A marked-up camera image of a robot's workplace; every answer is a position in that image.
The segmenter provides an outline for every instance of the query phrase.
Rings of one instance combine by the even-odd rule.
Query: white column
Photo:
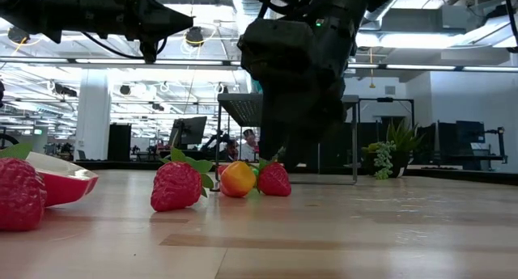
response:
[[[75,135],[74,159],[78,150],[87,159],[108,157],[112,91],[107,70],[84,69],[79,92],[78,126]]]
[[[48,127],[35,126],[32,130],[32,151],[35,153],[44,154],[45,146],[48,141]]]

